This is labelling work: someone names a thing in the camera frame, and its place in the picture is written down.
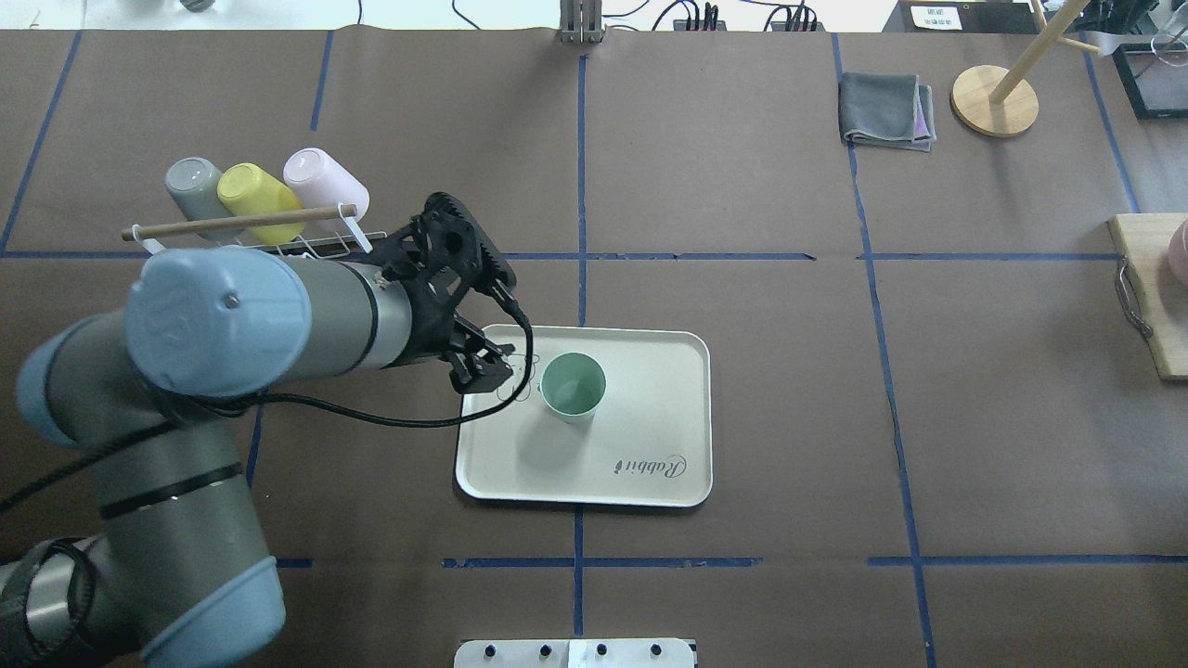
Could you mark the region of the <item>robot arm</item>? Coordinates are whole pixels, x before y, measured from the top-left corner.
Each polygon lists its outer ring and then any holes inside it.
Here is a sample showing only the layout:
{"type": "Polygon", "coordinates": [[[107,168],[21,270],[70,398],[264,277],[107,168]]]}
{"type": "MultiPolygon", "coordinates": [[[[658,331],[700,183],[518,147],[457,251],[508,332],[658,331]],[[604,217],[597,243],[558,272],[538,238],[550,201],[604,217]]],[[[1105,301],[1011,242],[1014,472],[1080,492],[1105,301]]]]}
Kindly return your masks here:
{"type": "Polygon", "coordinates": [[[431,194],[356,261],[241,246],[158,250],[120,310],[48,340],[15,389],[29,424],[80,453],[15,505],[89,470],[102,532],[46,540],[4,567],[5,667],[228,667],[286,620],[230,420],[290,403],[436,429],[466,415],[371,415],[282,383],[441,360],[459,393],[508,380],[510,345],[459,315],[476,291],[531,334],[516,275],[459,198],[431,194]]]}

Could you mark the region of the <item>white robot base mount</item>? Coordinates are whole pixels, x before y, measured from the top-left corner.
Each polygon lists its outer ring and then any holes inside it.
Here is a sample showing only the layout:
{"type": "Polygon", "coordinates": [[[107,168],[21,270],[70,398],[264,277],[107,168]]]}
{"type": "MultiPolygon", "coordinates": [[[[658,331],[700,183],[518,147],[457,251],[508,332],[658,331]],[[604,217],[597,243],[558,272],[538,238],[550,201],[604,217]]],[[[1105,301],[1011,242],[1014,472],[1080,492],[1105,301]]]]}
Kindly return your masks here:
{"type": "Polygon", "coordinates": [[[454,667],[697,667],[694,641],[677,637],[472,639],[454,667]]]}

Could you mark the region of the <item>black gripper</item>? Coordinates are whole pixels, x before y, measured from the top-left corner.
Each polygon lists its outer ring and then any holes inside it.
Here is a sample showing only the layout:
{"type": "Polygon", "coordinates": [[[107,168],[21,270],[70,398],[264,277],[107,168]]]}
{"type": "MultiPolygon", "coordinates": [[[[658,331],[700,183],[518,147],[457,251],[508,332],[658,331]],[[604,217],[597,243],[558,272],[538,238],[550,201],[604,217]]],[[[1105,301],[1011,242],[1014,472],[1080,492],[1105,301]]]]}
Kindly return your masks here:
{"type": "Polygon", "coordinates": [[[430,194],[421,214],[377,246],[375,264],[383,279],[404,288],[412,313],[410,338],[394,363],[449,358],[450,384],[461,396],[497,391],[512,377],[508,354],[516,346],[491,344],[459,317],[459,305],[472,290],[505,305],[517,283],[461,198],[430,194]]]}

